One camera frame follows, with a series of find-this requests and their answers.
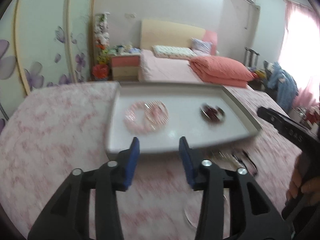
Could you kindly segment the wall power socket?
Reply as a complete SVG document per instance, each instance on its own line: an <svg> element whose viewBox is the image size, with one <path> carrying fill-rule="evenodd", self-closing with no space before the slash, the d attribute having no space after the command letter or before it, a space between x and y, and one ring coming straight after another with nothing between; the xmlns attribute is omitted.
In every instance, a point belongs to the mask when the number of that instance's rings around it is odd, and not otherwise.
<svg viewBox="0 0 320 240"><path fill-rule="evenodd" d="M135 13L131 13L131 14L125 14L125 18L127 18L127 19L134 19L134 18L136 18L137 17L137 15L135 14Z"/></svg>

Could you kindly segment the bed with cream headboard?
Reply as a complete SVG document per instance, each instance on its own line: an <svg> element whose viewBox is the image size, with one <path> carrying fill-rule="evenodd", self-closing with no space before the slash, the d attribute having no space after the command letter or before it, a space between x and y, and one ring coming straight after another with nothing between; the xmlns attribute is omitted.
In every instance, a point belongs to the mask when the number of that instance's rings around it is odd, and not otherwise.
<svg viewBox="0 0 320 240"><path fill-rule="evenodd" d="M191 39L213 44L211 54L193 51L197 56L220 56L217 33L186 24L158 20L142 20L140 32L140 81L198 83L202 81L189 66L189 60L165 59L154 55L155 45L191 49Z"/></svg>

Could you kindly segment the thin silver bangle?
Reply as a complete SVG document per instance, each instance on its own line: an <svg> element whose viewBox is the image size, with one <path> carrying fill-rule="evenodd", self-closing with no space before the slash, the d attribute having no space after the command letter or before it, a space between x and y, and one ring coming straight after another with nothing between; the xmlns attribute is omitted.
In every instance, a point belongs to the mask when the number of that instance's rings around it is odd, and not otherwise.
<svg viewBox="0 0 320 240"><path fill-rule="evenodd" d="M184 206L184 214L187 219L187 222L194 229L197 228L197 225L199 223L202 197L203 197L203 193L196 192L193 196L191 196L187 200ZM224 221L226 221L229 218L229 202L226 195L223 195L223 200L224 200Z"/></svg>

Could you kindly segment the pink floral bed sheet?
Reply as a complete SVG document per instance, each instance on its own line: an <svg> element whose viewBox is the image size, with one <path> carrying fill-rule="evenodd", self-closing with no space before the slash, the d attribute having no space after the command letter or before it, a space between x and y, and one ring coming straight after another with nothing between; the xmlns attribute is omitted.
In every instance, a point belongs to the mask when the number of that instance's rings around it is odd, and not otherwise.
<svg viewBox="0 0 320 240"><path fill-rule="evenodd" d="M1 205L26 238L48 200L77 167L107 161L106 116L116 83L83 83L33 91L1 133ZM132 186L117 195L126 239L193 239L186 205L198 209L181 160L140 158Z"/></svg>

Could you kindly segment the grey shallow jewelry tray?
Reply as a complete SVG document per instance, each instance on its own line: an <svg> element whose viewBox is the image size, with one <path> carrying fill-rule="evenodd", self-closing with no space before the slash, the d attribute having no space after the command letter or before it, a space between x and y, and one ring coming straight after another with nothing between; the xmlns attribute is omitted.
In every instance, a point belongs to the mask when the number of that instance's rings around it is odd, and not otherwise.
<svg viewBox="0 0 320 240"><path fill-rule="evenodd" d="M138 104L161 102L169 121L154 132L128 129L125 118L141 126L146 116ZM137 137L142 154L176 152L180 137L192 148L219 148L255 137L259 122L223 86L201 83L120 82L107 119L105 151L109 156L129 148Z"/></svg>

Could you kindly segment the pink and cream nightstand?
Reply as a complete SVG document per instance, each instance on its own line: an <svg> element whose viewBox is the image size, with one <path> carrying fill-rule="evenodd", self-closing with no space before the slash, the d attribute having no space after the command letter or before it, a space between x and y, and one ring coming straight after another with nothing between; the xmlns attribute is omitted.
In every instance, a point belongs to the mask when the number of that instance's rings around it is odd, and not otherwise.
<svg viewBox="0 0 320 240"><path fill-rule="evenodd" d="M110 63L114 81L138 81L140 53L113 55Z"/></svg>

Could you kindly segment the pink curtain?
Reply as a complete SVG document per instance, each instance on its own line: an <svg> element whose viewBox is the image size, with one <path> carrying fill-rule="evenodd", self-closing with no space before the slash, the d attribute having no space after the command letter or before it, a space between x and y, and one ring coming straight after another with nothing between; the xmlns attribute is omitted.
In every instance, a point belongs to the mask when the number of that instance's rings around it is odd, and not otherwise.
<svg viewBox="0 0 320 240"><path fill-rule="evenodd" d="M285 1L285 27L279 63L296 81L293 105L319 103L319 17L300 3Z"/></svg>

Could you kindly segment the red bin with bag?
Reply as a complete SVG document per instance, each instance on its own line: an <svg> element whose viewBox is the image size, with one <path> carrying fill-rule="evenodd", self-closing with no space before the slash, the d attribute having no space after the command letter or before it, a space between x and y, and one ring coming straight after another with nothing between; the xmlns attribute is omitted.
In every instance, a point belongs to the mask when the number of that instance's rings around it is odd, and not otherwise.
<svg viewBox="0 0 320 240"><path fill-rule="evenodd" d="M109 68L106 64L97 64L92 68L92 74L95 81L108 80Z"/></svg>

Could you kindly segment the folded salmon pink duvet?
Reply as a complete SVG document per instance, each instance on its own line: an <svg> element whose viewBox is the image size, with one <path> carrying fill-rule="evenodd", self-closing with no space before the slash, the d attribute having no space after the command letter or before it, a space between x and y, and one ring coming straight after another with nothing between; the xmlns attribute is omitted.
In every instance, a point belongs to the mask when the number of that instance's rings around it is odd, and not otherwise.
<svg viewBox="0 0 320 240"><path fill-rule="evenodd" d="M221 56L197 56L189 66L207 83L246 88L254 79L252 73L239 61Z"/></svg>

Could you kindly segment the dark wooden chair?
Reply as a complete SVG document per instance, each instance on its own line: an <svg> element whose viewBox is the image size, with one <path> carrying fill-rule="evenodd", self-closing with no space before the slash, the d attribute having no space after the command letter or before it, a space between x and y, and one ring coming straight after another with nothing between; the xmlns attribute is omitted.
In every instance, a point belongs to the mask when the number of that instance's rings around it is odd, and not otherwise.
<svg viewBox="0 0 320 240"><path fill-rule="evenodd" d="M256 67L260 54L251 48L245 47L244 65L248 68Z"/></svg>

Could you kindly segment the white floral pillow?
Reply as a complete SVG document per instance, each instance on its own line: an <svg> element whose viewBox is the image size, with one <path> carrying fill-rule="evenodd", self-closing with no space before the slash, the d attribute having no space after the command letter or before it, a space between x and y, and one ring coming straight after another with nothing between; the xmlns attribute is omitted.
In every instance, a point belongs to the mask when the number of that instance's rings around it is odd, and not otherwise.
<svg viewBox="0 0 320 240"><path fill-rule="evenodd" d="M152 49L156 57L165 59L189 60L197 56L191 49L185 47L155 45Z"/></svg>

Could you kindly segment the tube of plush toys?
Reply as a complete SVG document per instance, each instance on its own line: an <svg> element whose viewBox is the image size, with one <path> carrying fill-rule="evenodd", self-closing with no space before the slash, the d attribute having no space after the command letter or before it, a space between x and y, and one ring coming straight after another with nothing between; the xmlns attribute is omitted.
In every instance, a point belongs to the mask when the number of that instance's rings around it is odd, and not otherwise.
<svg viewBox="0 0 320 240"><path fill-rule="evenodd" d="M103 54L105 54L105 50L107 50L110 46L110 35L109 35L109 27L108 27L108 16L109 12L103 12L100 14L96 14L94 18L94 57L96 63L101 61L103 58Z"/></svg>

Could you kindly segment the blue bathrobe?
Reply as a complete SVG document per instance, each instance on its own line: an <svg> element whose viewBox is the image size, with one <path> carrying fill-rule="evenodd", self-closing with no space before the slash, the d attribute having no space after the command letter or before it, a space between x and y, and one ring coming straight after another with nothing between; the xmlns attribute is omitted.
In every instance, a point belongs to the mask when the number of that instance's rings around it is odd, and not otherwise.
<svg viewBox="0 0 320 240"><path fill-rule="evenodd" d="M298 96L298 87L294 78L278 62L272 65L271 76L267 82L267 88L277 89L276 103L288 113Z"/></svg>

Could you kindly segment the lilac patterned pillow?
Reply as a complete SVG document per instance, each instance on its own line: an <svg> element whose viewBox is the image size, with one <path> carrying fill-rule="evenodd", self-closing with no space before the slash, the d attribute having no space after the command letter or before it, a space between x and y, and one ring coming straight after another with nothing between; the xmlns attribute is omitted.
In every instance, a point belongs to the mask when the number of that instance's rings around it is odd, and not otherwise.
<svg viewBox="0 0 320 240"><path fill-rule="evenodd" d="M204 54L211 54L213 44L211 42L204 42L196 38L191 39L192 51L201 52Z"/></svg>

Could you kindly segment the sliding wardrobe with flower print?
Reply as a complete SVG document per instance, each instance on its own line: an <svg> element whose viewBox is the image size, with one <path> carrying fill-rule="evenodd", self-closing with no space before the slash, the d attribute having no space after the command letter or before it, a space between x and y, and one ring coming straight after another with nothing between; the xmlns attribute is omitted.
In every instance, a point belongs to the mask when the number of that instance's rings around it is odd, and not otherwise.
<svg viewBox="0 0 320 240"><path fill-rule="evenodd" d="M93 0L12 0L1 17L1 126L36 89L86 82Z"/></svg>

